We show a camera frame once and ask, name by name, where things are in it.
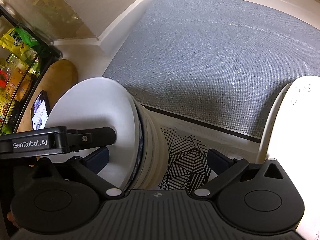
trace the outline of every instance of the wooden cutting board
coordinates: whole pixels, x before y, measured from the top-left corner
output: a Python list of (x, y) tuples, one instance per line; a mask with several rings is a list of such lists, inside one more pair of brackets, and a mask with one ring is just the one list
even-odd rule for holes
[(62, 95), (78, 82), (76, 66), (69, 60), (61, 59), (53, 63), (44, 74), (27, 109), (21, 119), (17, 132), (31, 131), (31, 107), (39, 93), (47, 92), (50, 109), (58, 102)]

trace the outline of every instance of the black strip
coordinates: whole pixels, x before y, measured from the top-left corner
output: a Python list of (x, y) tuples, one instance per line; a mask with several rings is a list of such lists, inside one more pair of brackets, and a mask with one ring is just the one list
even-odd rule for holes
[(159, 114), (164, 114), (164, 115), (167, 115), (167, 116), (171, 116), (171, 117), (174, 117), (174, 118), (186, 121), (186, 122), (191, 122), (191, 123), (194, 123), (194, 124), (197, 124), (197, 125), (201, 125), (201, 126), (213, 129), (213, 130), (217, 130), (219, 132), (231, 134), (231, 135), (234, 135), (234, 136), (237, 136), (237, 137), (240, 137), (240, 138), (252, 141), (252, 142), (261, 143), (261, 139), (258, 139), (258, 138), (255, 138), (255, 137), (251, 137), (249, 135), (245, 135), (245, 134), (242, 134), (242, 133), (239, 133), (239, 132), (231, 131), (231, 130), (228, 130), (228, 129), (225, 129), (225, 128), (222, 128), (222, 127), (219, 127), (219, 126), (216, 126), (216, 125), (213, 125), (213, 124), (202, 122), (200, 120), (196, 120), (196, 119), (193, 119), (193, 118), (190, 118), (190, 117), (186, 117), (186, 116), (183, 116), (183, 115), (180, 115), (180, 114), (171, 113), (171, 112), (168, 112), (166, 110), (158, 109), (158, 108), (155, 108), (155, 107), (152, 107), (152, 106), (147, 106), (147, 105), (144, 105), (144, 104), (141, 104), (141, 105), (143, 105), (149, 111), (153, 111), (153, 112), (156, 112), (156, 113), (159, 113)]

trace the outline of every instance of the geometric pattern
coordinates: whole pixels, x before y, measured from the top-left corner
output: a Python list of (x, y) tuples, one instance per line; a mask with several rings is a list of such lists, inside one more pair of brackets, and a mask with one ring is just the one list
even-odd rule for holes
[(188, 193), (208, 181), (208, 149), (196, 136), (179, 135), (176, 128), (161, 127), (169, 148), (167, 171), (160, 189), (185, 189)]

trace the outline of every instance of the stack of plates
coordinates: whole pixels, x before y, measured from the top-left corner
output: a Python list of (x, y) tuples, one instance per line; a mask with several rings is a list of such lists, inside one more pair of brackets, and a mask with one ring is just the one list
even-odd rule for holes
[[(59, 125), (78, 130), (110, 126), (116, 131), (116, 142), (108, 146), (109, 163), (98, 174), (116, 187), (151, 189), (161, 182), (168, 163), (164, 136), (148, 110), (117, 82), (92, 78), (72, 87), (54, 106), (45, 127)], [(94, 150), (49, 158), (65, 162)]]

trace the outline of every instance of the gray mat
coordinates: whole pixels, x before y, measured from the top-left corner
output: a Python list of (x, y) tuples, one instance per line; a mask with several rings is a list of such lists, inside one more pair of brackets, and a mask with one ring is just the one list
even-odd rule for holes
[(320, 31), (241, 0), (155, 0), (103, 74), (140, 103), (256, 137), (305, 75), (320, 76)]

